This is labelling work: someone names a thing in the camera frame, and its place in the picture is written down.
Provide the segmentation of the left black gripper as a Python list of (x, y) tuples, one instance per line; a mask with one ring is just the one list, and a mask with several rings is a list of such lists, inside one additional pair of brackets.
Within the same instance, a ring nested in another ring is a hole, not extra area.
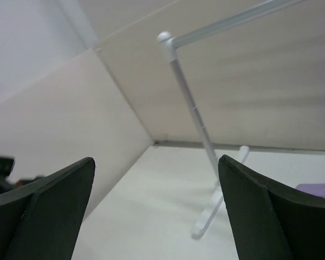
[(18, 187), (24, 186), (26, 184), (32, 183), (36, 180), (42, 179), (42, 175), (38, 175), (35, 178), (22, 178), (16, 181), (15, 183), (10, 183), (7, 181), (7, 177), (0, 175), (0, 194), (6, 193), (8, 191), (14, 190)]

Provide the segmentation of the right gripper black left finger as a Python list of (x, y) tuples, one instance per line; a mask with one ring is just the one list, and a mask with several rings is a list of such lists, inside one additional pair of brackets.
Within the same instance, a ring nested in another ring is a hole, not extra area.
[(0, 194), (0, 259), (71, 259), (94, 177), (85, 157)]

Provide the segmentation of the purple t shirt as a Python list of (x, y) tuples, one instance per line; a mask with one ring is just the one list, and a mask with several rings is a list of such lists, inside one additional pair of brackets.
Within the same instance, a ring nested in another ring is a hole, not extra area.
[(299, 184), (296, 189), (308, 194), (325, 198), (325, 184)]

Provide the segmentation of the white clothes rack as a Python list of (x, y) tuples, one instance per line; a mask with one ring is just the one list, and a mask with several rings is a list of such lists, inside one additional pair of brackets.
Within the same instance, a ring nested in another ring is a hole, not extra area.
[(192, 32), (189, 32), (179, 37), (172, 37), (172, 35), (168, 31), (163, 31), (157, 36), (157, 41), (162, 47), (166, 59), (183, 93), (184, 99), (187, 103), (194, 125), (197, 129), (199, 137), (201, 138), (203, 148), (206, 151), (207, 157), (210, 161), (212, 169), (217, 178), (214, 193), (211, 196), (207, 206), (202, 211), (197, 222), (193, 226), (192, 233), (191, 233), (191, 237), (193, 239), (201, 239), (202, 236), (205, 234), (212, 220), (214, 219), (217, 211), (219, 210), (221, 204), (223, 203), (224, 197), (223, 197), (222, 188), (218, 176), (218, 157), (212, 146), (209, 134), (206, 130), (206, 126), (202, 120), (197, 104), (192, 96), (192, 92), (189, 88), (185, 75), (182, 71), (181, 65), (178, 60), (177, 49), (185, 45), (191, 44), (193, 42), (210, 37), (222, 31), (232, 29), (234, 27), (248, 23), (255, 19), (264, 17), (266, 15), (283, 10), (290, 6), (299, 4), (301, 2), (305, 2), (305, 1), (299, 1), (299, 0), (265, 1), (263, 3), (253, 6), (248, 10), (233, 15), (229, 18), (221, 19), (220, 21), (206, 25), (202, 28), (199, 28), (197, 30), (194, 30)]

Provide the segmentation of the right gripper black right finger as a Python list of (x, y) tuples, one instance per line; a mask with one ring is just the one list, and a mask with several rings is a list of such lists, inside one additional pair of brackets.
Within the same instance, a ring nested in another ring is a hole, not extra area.
[(325, 198), (224, 155), (218, 173), (239, 259), (325, 259)]

